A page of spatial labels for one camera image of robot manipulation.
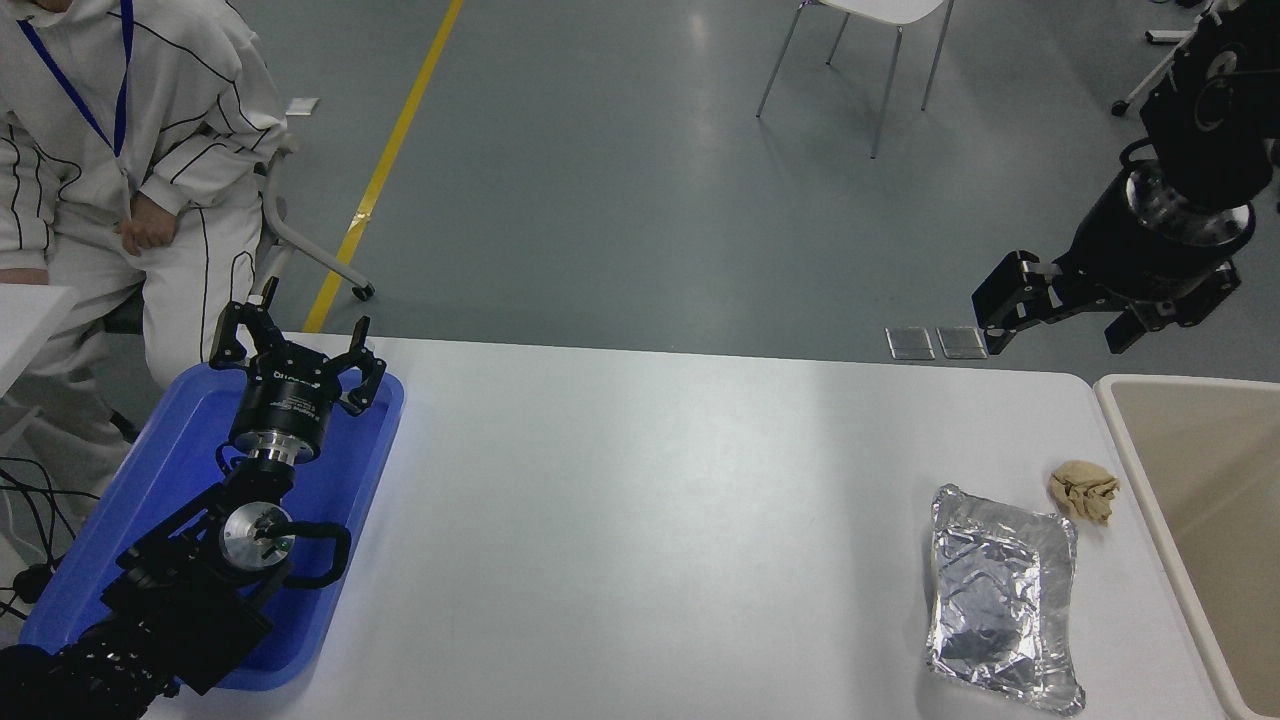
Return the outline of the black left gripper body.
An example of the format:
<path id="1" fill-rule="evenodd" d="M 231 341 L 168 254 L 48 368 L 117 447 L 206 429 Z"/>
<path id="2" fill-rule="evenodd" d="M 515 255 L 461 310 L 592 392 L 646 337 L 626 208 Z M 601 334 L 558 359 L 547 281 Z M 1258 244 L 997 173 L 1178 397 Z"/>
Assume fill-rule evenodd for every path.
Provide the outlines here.
<path id="1" fill-rule="evenodd" d="M 271 433 L 302 451 L 320 451 L 332 411 L 351 365 L 306 348 L 278 348 L 250 359 L 244 395 L 230 425 L 230 442 L 248 451 Z"/>

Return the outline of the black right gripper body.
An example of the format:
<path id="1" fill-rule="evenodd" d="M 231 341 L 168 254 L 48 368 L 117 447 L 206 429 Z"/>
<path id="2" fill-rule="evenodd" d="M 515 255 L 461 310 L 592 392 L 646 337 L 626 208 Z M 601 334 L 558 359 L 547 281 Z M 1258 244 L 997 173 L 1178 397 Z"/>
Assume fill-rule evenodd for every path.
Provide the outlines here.
<path id="1" fill-rule="evenodd" d="M 1125 196 L 1105 195 L 1076 228 L 1062 273 L 1130 300 L 1185 297 L 1251 242 L 1249 204 L 1206 219 L 1206 229 L 1155 231 Z"/>

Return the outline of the person's left hand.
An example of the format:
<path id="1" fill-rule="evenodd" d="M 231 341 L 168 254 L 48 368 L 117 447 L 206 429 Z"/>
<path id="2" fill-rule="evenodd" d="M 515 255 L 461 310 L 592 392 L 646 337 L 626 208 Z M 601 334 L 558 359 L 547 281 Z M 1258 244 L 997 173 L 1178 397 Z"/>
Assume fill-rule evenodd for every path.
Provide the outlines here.
<path id="1" fill-rule="evenodd" d="M 142 192 L 131 197 L 115 234 L 123 251 L 140 258 L 145 251 L 170 247 L 177 237 L 177 217 Z"/>

